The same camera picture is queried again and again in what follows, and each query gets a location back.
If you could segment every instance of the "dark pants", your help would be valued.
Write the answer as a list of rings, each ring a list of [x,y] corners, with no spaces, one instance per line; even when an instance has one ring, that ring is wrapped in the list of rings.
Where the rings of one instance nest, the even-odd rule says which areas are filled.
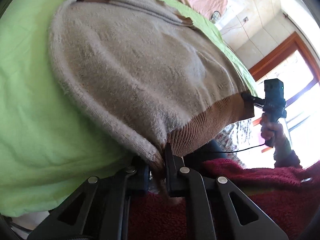
[[[222,149],[213,139],[207,144],[201,146],[199,149],[183,157],[184,165],[200,172],[202,162],[218,158],[227,158],[225,153],[218,152],[222,152]]]

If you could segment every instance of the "tiled wall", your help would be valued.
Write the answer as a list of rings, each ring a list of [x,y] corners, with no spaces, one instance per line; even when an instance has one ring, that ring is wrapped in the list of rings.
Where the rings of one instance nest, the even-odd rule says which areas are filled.
[[[250,69],[296,30],[290,20],[279,12],[245,44],[235,51],[245,66]]]
[[[227,11],[216,25],[223,40],[237,51],[280,10],[280,0],[228,0]]]

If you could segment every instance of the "hand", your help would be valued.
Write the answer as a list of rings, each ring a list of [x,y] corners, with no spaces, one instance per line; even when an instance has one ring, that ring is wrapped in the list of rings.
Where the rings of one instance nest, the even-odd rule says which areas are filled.
[[[273,136],[275,136],[275,147],[281,147],[286,142],[287,138],[284,135],[282,124],[269,122],[266,113],[262,114],[260,124],[261,128],[261,137],[266,141],[270,140]]]

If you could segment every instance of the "green bed sheet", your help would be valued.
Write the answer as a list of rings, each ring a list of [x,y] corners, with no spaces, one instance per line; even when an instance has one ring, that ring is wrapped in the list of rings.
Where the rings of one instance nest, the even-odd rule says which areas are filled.
[[[73,106],[55,81],[48,27],[65,0],[13,0],[0,19],[0,212],[6,216],[50,210],[92,175],[107,177],[132,154]],[[255,82],[224,45],[217,28],[175,1],[234,63],[255,94]]]

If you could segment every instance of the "maroon blanket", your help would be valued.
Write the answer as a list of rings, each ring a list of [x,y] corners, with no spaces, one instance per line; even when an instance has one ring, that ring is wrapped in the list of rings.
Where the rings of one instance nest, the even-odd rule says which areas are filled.
[[[320,204],[320,162],[303,170],[298,168],[242,169],[228,159],[204,163],[214,177],[224,175],[240,186],[269,187],[275,190],[250,196],[289,239],[296,239],[310,223]],[[215,217],[219,229],[219,218]],[[149,194],[132,201],[129,240],[187,239],[185,202],[172,206],[160,196]]]

